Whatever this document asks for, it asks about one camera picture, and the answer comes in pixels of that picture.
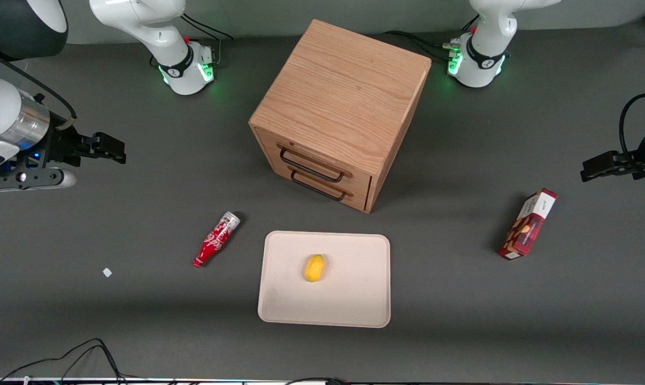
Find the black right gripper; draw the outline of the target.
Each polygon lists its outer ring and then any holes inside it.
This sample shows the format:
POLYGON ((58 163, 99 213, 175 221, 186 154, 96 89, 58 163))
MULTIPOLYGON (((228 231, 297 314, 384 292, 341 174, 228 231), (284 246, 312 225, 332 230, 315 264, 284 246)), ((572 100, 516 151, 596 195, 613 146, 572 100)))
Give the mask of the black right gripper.
POLYGON ((83 157, 126 163, 124 142, 106 133, 97 132, 88 144, 90 137, 79 134, 73 124, 69 124, 63 117, 49 112, 49 118, 49 129, 36 145, 36 153, 39 154, 42 164, 64 163, 78 167, 83 157))

